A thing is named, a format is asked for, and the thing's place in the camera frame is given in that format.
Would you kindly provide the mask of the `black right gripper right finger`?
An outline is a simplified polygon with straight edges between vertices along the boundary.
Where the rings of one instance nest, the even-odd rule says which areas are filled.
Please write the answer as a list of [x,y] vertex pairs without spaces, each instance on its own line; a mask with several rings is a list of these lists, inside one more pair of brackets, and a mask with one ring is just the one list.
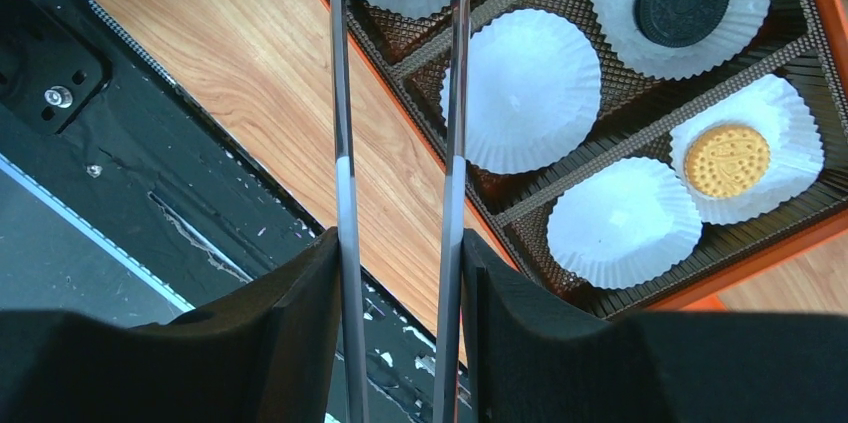
[[847,320],[641,311],[608,322],[510,268],[473,230],[462,317],[478,422],[843,422]]

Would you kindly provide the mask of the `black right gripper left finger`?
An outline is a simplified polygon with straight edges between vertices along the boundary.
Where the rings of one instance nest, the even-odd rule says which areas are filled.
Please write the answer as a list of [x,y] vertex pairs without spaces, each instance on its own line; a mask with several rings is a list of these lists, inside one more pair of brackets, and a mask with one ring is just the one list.
[[169,324],[1,315],[5,422],[320,422],[340,325],[339,236]]

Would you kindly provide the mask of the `metal tongs white handle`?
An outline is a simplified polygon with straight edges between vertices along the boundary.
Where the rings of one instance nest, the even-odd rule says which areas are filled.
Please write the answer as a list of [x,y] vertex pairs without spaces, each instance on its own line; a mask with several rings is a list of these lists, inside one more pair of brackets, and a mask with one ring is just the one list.
[[342,278],[347,418],[369,420],[362,275],[387,280],[435,339],[432,418],[459,415],[461,251],[466,223],[466,106],[471,0],[451,0],[447,156],[349,42],[347,0],[329,0],[336,226]]

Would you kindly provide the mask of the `orange compartment cookie box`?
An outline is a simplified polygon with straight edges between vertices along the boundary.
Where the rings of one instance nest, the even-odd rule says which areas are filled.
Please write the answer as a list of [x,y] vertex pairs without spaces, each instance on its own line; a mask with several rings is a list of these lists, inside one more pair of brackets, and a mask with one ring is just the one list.
[[[764,25],[730,61],[683,80],[627,69],[602,37],[590,0],[472,0],[480,28],[522,7],[571,20],[597,51],[600,114],[587,139],[564,158],[516,176],[471,168],[477,215],[534,282],[602,318],[638,307],[681,308],[814,248],[847,230],[847,22],[840,0],[769,0]],[[622,290],[590,286],[557,266],[545,222],[565,190],[627,157],[671,161],[671,131],[710,104],[773,73],[801,94],[824,143],[823,171],[775,210],[732,225],[708,224],[694,253],[669,272]]]

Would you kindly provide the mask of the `swirl butter cookie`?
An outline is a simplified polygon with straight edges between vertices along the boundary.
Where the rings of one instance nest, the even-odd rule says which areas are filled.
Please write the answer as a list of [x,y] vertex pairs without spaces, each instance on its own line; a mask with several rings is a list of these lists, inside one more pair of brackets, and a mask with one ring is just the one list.
[[755,129],[738,124],[711,128],[687,148],[684,176],[699,193],[717,199],[740,196],[767,173],[771,148]]

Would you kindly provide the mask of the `black sandwich cookie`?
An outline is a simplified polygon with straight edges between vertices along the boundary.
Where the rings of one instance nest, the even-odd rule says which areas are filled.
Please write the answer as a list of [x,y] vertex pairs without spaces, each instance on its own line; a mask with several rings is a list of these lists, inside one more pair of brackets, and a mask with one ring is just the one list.
[[650,42],[667,48],[692,46],[721,23],[730,0],[635,0],[634,19]]

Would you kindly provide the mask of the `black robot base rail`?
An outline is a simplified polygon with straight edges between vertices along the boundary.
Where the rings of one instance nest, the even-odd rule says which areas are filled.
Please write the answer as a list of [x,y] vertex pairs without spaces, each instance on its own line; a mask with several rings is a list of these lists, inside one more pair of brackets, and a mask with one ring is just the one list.
[[94,0],[1,0],[1,315],[166,325],[325,231]]

